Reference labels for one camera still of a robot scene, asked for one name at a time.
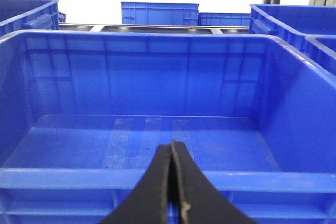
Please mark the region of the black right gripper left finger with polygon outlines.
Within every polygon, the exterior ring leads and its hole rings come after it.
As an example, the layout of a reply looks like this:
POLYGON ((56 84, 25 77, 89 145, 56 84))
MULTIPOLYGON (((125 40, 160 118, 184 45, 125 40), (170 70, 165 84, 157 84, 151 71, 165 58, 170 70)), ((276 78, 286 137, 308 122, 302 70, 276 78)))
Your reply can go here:
POLYGON ((171 146, 160 145, 134 190, 100 223, 168 223, 171 156, 171 146))

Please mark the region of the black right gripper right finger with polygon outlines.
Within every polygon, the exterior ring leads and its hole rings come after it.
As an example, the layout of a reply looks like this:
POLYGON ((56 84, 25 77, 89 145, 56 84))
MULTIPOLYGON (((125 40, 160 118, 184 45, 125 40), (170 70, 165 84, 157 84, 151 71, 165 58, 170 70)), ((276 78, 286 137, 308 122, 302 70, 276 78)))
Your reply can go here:
POLYGON ((183 142, 172 141, 171 150, 170 191, 179 223, 255 223, 213 186, 183 142))

